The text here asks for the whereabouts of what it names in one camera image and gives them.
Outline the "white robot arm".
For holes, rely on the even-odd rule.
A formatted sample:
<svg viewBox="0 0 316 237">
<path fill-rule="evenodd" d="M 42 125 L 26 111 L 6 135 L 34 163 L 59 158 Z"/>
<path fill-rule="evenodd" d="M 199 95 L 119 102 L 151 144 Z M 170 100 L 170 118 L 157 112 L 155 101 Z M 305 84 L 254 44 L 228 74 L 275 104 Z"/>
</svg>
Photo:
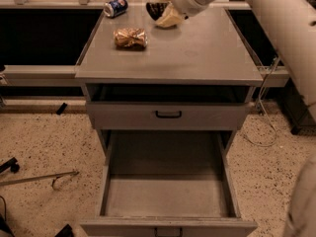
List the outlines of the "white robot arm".
<svg viewBox="0 0 316 237">
<path fill-rule="evenodd" d="M 193 17 L 215 0 L 162 0 L 165 18 Z M 269 38 L 309 114 L 316 119 L 316 10 L 306 0 L 245 0 Z M 316 237 L 316 153 L 301 168 L 282 237 Z"/>
</svg>

